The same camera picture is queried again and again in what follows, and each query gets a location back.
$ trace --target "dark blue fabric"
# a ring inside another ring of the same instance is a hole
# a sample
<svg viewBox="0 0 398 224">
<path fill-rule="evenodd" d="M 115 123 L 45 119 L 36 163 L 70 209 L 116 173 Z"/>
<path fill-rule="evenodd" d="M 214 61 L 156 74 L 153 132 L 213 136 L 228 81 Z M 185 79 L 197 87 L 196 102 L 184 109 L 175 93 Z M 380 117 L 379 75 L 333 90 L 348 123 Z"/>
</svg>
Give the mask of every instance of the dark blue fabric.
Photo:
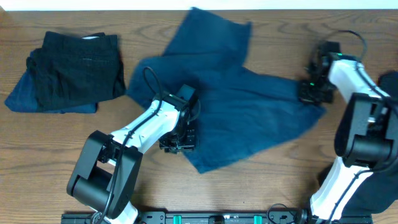
<svg viewBox="0 0 398 224">
<path fill-rule="evenodd" d="M 193 8 L 163 56 L 141 60 L 127 95 L 148 108 L 154 94 L 142 77 L 149 66 L 164 88 L 198 90 L 201 113 L 198 142 L 189 161 L 204 173 L 295 139 L 311 128 L 325 109 L 298 101 L 298 83 L 258 75 L 243 67 L 251 24 L 235 24 Z M 149 80 L 156 88 L 154 80 Z"/>
<path fill-rule="evenodd" d="M 4 104 L 14 112 L 22 113 L 36 113 L 37 104 L 36 90 L 33 84 L 32 76 L 26 71 L 13 91 L 5 100 Z M 76 106 L 72 108 L 64 108 L 62 110 L 48 110 L 43 113 L 95 113 L 97 110 L 97 104 L 89 104 Z"/>
</svg>

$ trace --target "wood grain surface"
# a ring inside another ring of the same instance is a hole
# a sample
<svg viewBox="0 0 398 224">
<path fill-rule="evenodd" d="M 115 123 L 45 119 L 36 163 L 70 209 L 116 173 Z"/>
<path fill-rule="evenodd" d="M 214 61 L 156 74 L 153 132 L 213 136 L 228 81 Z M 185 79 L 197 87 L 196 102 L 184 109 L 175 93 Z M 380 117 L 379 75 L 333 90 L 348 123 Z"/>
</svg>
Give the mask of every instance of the wood grain surface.
<svg viewBox="0 0 398 224">
<path fill-rule="evenodd" d="M 61 214 L 89 211 L 66 193 L 81 148 L 95 130 L 110 133 L 137 118 L 128 97 L 101 102 L 96 114 L 13 113 L 3 104 L 25 67 L 29 52 L 51 30 L 84 36 L 117 34 L 125 81 L 143 58 L 159 55 L 184 11 L 1 12 L 0 11 L 0 222 L 60 223 Z M 398 68 L 397 11 L 216 11 L 235 22 L 253 23 L 245 66 L 286 78 L 305 75 L 316 41 L 332 29 L 353 29 L 368 40 L 364 60 L 376 79 Z M 358 54 L 354 37 L 336 37 Z M 316 174 L 335 157 L 333 138 L 345 109 L 340 95 L 318 125 L 300 139 L 203 175 L 182 156 L 154 146 L 145 154 L 132 201 L 170 211 L 266 210 L 273 203 L 303 204 L 317 190 Z M 398 203 L 374 216 L 398 223 Z"/>
</svg>

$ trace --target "white background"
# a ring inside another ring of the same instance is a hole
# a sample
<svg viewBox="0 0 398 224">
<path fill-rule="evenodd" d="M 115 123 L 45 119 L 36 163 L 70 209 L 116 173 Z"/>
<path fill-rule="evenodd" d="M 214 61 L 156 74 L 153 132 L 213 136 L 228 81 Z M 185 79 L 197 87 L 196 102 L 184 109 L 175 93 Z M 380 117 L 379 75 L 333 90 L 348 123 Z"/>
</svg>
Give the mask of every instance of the white background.
<svg viewBox="0 0 398 224">
<path fill-rule="evenodd" d="M 0 0 L 6 11 L 398 9 L 398 0 Z"/>
</svg>

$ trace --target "wooden table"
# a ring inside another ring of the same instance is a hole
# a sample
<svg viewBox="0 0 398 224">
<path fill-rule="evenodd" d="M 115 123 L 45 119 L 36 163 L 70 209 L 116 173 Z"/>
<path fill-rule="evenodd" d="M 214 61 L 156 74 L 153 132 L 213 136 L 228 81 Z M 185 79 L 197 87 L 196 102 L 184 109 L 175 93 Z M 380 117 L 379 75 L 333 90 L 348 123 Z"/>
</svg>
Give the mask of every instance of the wooden table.
<svg viewBox="0 0 398 224">
<path fill-rule="evenodd" d="M 24 73 L 29 52 L 41 46 L 47 30 L 84 36 L 117 34 L 126 83 L 143 58 L 162 53 L 186 12 L 0 12 L 0 101 Z M 397 69 L 397 11 L 217 11 L 236 22 L 253 22 L 246 67 L 280 77 L 304 75 L 309 52 L 331 29 L 353 29 L 368 40 L 364 60 L 376 79 Z M 354 37 L 336 38 L 358 54 Z M 335 157 L 333 138 L 344 112 L 340 95 L 318 125 L 287 142 L 200 175 L 182 156 L 154 146 L 145 154 L 132 201 L 177 210 L 266 210 L 273 203 L 297 207 L 317 190 L 316 174 Z M 142 113 L 128 97 L 101 102 L 96 114 L 13 113 L 0 104 L 1 223 L 59 223 L 61 214 L 89 211 L 67 195 L 66 186 L 81 148 L 95 130 L 110 133 Z M 397 223 L 398 203 L 374 216 Z"/>
</svg>

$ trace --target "blue cloth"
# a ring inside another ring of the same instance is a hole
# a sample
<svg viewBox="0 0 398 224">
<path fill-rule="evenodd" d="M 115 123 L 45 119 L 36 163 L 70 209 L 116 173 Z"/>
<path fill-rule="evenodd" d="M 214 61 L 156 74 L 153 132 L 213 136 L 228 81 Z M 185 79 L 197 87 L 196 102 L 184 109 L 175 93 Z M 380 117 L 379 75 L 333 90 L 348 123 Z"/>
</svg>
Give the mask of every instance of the blue cloth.
<svg viewBox="0 0 398 224">
<path fill-rule="evenodd" d="M 295 139 L 325 112 L 299 102 L 296 81 L 243 67 L 250 35 L 250 23 L 236 24 L 193 8 L 163 56 L 141 60 L 130 81 L 126 94 L 144 108 L 154 96 L 142 77 L 146 66 L 171 93 L 183 84 L 198 90 L 198 142 L 185 156 L 199 173 Z M 154 80 L 149 83 L 156 88 Z"/>
<path fill-rule="evenodd" d="M 7 97 L 4 104 L 14 112 L 36 113 L 39 105 L 35 96 L 36 90 L 32 76 L 26 71 Z M 93 103 L 61 110 L 48 110 L 43 113 L 95 113 L 96 110 L 97 104 Z"/>
</svg>

